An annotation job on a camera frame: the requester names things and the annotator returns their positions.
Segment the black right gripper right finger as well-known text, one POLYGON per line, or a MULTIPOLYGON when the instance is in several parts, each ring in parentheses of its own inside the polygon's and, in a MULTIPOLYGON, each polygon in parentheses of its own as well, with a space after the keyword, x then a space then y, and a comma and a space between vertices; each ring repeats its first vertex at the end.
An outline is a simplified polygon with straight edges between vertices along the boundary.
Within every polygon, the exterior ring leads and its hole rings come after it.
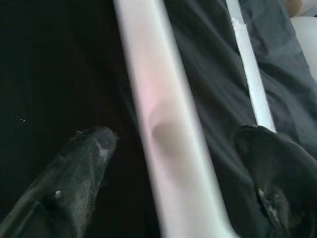
POLYGON ((263 126, 232 134, 262 213, 283 238, 317 236, 317 161, 290 138, 263 126))

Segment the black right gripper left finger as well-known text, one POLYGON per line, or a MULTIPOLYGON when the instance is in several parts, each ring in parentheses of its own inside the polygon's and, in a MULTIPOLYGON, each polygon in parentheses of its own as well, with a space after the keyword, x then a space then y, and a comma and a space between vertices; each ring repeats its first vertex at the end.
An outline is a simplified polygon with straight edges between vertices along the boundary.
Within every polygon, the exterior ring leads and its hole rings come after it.
POLYGON ((78 132, 0 224, 2 238, 82 238, 117 138, 107 127, 78 132))

